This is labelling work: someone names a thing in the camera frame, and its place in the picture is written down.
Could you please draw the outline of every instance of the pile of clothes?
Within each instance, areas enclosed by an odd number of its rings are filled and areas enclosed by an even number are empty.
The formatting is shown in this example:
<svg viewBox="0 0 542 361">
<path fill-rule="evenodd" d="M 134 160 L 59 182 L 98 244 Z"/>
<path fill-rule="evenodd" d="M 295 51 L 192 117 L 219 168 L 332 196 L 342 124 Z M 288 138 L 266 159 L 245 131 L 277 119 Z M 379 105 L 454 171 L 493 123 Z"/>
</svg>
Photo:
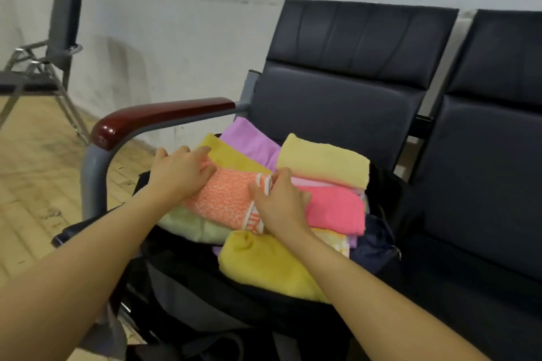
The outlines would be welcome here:
<svg viewBox="0 0 542 361">
<path fill-rule="evenodd" d="M 213 245 L 220 271 L 232 280 L 286 296 L 328 303 L 308 271 L 275 237 L 248 192 L 255 182 L 265 193 L 271 174 L 288 167 L 292 183 L 312 196 L 309 227 L 341 254 L 378 271 L 396 253 L 383 222 L 368 211 L 365 189 L 370 161 L 356 152 L 311 143 L 290 134 L 279 146 L 238 117 L 220 138 L 208 134 L 209 162 L 218 169 L 207 185 L 158 225 L 190 241 Z"/>
</svg>

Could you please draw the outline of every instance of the folding chair backrest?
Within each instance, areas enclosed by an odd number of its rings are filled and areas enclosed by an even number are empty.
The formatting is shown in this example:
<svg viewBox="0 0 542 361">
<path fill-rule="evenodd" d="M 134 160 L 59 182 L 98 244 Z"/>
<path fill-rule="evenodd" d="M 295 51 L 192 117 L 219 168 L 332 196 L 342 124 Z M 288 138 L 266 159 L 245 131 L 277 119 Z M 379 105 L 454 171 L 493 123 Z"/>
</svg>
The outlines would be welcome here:
<svg viewBox="0 0 542 361">
<path fill-rule="evenodd" d="M 248 117 L 392 169 L 456 9 L 286 0 Z"/>
<path fill-rule="evenodd" d="M 542 12 L 479 10 L 411 183 L 425 230 L 542 280 Z"/>
<path fill-rule="evenodd" d="M 75 46 L 81 14 L 81 0 L 53 0 L 47 55 L 59 54 Z M 69 69 L 71 57 L 66 56 L 51 60 L 62 71 Z"/>
</svg>

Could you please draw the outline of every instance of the orange folded cloth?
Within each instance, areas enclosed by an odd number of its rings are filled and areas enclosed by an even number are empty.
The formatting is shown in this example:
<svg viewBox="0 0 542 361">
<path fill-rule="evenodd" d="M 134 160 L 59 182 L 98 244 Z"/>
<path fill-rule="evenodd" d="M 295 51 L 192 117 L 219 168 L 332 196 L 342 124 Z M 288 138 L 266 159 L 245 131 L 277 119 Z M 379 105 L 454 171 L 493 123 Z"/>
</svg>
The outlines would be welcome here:
<svg viewBox="0 0 542 361">
<path fill-rule="evenodd" d="M 184 205 L 201 217 L 233 230 L 262 234 L 263 222 L 248 192 L 250 182 L 255 182 L 265 194 L 269 194 L 273 185 L 270 174 L 218 167 L 206 186 Z"/>
</svg>

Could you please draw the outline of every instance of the right arm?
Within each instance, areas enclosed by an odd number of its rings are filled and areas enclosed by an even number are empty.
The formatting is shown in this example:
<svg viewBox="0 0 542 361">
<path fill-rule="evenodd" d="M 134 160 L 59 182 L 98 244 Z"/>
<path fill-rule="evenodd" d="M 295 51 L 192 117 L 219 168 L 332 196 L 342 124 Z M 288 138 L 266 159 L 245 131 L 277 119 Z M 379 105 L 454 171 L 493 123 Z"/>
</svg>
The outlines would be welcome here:
<svg viewBox="0 0 542 361">
<path fill-rule="evenodd" d="M 266 228 L 307 268 L 372 361 L 488 361 L 472 344 L 314 235 L 285 169 L 250 192 Z"/>
</svg>

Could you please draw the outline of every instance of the person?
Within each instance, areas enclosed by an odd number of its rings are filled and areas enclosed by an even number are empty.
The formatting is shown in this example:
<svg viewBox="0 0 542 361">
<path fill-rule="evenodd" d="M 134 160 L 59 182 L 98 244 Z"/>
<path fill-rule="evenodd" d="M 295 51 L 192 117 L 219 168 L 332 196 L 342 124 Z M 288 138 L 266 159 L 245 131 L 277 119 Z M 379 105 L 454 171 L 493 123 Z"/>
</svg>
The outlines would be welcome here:
<svg viewBox="0 0 542 361">
<path fill-rule="evenodd" d="M 197 193 L 216 167 L 209 148 L 160 148 L 148 185 L 0 290 L 0 359 L 66 360 L 98 317 L 154 224 Z M 249 191 L 266 228 L 299 259 L 373 361 L 487 360 L 437 318 L 314 236 L 307 194 L 284 169 L 267 196 Z"/>
</svg>

